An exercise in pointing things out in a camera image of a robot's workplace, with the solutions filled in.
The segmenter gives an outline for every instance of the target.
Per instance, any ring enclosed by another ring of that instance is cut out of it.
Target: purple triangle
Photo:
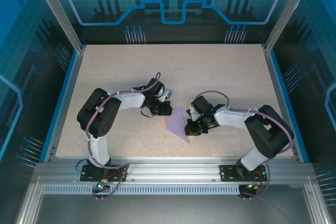
[[[171,133],[179,136],[187,143],[190,143],[189,137],[184,133],[184,127],[186,126],[183,108],[174,108],[171,116],[165,116],[164,121],[166,123],[166,129]]]

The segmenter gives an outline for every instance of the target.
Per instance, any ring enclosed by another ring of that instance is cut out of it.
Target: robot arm
[[[294,138],[293,131],[271,106],[264,105],[257,111],[278,121],[290,133],[291,138]],[[254,113],[229,109],[224,104],[213,107],[203,96],[191,103],[187,113],[191,119],[187,120],[186,135],[198,136],[218,126],[248,130],[255,146],[236,163],[237,173],[242,178],[252,173],[267,159],[274,158],[289,143],[285,132],[272,121]]]
[[[165,101],[171,96],[171,92],[165,90],[161,82],[158,81],[150,90],[140,92],[141,89],[152,86],[155,81],[156,79],[153,78],[146,86],[134,88],[130,92],[117,93],[95,117],[89,127],[89,133],[91,134],[90,146],[92,154],[99,164],[106,165],[110,162],[110,155],[107,152],[106,134],[110,131],[119,111],[129,108],[147,107],[152,115],[171,115],[172,107],[170,106],[170,102]],[[97,108],[110,95],[100,88],[94,90],[77,115],[77,121],[80,123],[82,130],[86,130]],[[100,167],[91,156],[89,156],[89,161],[96,167]]]

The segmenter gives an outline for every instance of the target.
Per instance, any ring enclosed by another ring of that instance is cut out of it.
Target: blue edge trim
[[[303,159],[302,161],[304,163],[309,163],[309,158],[308,158],[307,151],[306,151],[306,148],[304,146],[303,139],[302,139],[302,136],[301,136],[301,133],[300,133],[300,130],[299,130],[299,125],[298,125],[298,122],[296,121],[294,111],[293,111],[293,107],[292,107],[292,104],[290,103],[289,96],[288,96],[288,93],[287,93],[287,90],[286,90],[286,86],[285,86],[285,83],[283,81],[283,78],[282,78],[282,75],[281,75],[281,72],[280,72],[280,68],[279,68],[279,64],[278,64],[278,61],[276,59],[276,56],[275,56],[275,53],[274,53],[273,49],[271,50],[271,57],[272,57],[272,61],[274,63],[275,71],[276,71],[277,76],[279,78],[279,82],[280,82],[282,92],[284,94],[283,96],[285,97],[285,103],[286,103],[286,106],[288,108],[289,116],[292,120],[295,136],[298,140],[298,144],[299,144],[298,147],[300,148],[302,159]]]
[[[77,57],[77,52],[74,50],[74,52],[72,54],[72,57],[71,57],[71,60],[70,60],[70,64],[69,64],[69,67],[68,67],[67,74],[65,75],[65,79],[64,79],[64,82],[63,82],[61,93],[59,94],[59,97],[58,97],[55,112],[54,112],[54,115],[51,119],[51,123],[50,123],[50,127],[49,127],[48,134],[47,134],[47,137],[46,137],[46,141],[44,142],[42,153],[40,155],[40,159],[39,159],[40,163],[44,163],[44,160],[45,160],[45,158],[48,154],[49,145],[51,144],[51,136],[53,135],[53,131],[55,129],[55,125],[56,125],[57,117],[58,117],[58,114],[59,114],[59,110],[60,110],[62,102],[63,102],[65,91],[66,91],[68,83],[69,83],[70,75],[71,75],[71,72],[72,72],[72,68],[74,67],[76,57]]]
[[[72,57],[71,57],[71,61],[70,61],[70,65],[69,65],[67,74],[65,76],[65,80],[64,80],[64,83],[63,83],[63,86],[62,86],[62,89],[61,89],[61,93],[60,93],[58,101],[57,101],[54,116],[52,117],[52,120],[51,120],[49,131],[48,131],[48,134],[47,134],[47,137],[46,137],[46,141],[44,143],[44,147],[43,147],[40,159],[39,159],[40,163],[43,163],[46,156],[47,156],[48,148],[49,148],[50,141],[51,141],[51,136],[52,136],[54,128],[55,128],[56,119],[57,119],[57,116],[58,116],[58,113],[59,113],[64,95],[65,95],[65,90],[66,90],[66,88],[68,86],[68,83],[69,83],[70,74],[71,74],[72,68],[74,66],[76,56],[77,56],[77,52],[74,51],[74,53],[72,54]],[[293,124],[293,127],[294,127],[294,132],[295,132],[295,135],[296,135],[296,138],[297,138],[297,141],[298,141],[298,144],[299,144],[299,148],[300,148],[300,151],[301,151],[302,159],[303,159],[302,161],[305,162],[305,163],[309,163],[309,158],[308,158],[307,151],[306,151],[306,148],[304,146],[303,139],[302,139],[302,136],[301,136],[301,133],[300,133],[300,130],[299,130],[299,125],[296,121],[294,111],[293,111],[293,108],[292,108],[292,105],[290,103],[289,96],[288,96],[288,93],[287,93],[287,90],[286,90],[286,87],[285,87],[285,83],[283,82],[283,78],[282,78],[282,75],[281,75],[281,72],[280,72],[278,61],[276,59],[276,56],[275,56],[273,50],[271,51],[271,57],[272,57],[272,60],[273,60],[273,63],[274,63],[276,74],[279,78],[279,82],[280,82],[282,92],[284,94],[283,96],[285,97],[285,103],[286,103],[286,106],[287,106],[288,111],[289,111],[289,116],[292,120],[292,124]]]

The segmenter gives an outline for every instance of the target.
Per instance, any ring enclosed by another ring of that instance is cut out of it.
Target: speckled tabletop
[[[173,108],[182,106],[185,111],[200,92],[218,90],[230,97],[232,108],[269,104],[280,113],[261,45],[89,45],[56,156],[88,156],[76,116],[95,88],[129,90],[146,85],[158,71],[160,81],[173,93],[169,99]],[[213,105],[226,102],[218,94],[205,97]],[[119,112],[108,133],[113,157],[241,157],[253,145],[246,130],[230,126],[190,137],[187,143],[166,130],[164,117],[145,118],[140,109]],[[292,155],[288,151],[281,156]]]

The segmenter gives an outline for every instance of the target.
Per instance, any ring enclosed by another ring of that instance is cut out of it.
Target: gray floor
[[[292,223],[309,224],[311,213],[304,191],[270,186],[263,196],[283,211]],[[243,202],[238,196],[113,196],[95,202],[84,195],[43,196],[35,224],[286,224],[290,223],[271,204]]]

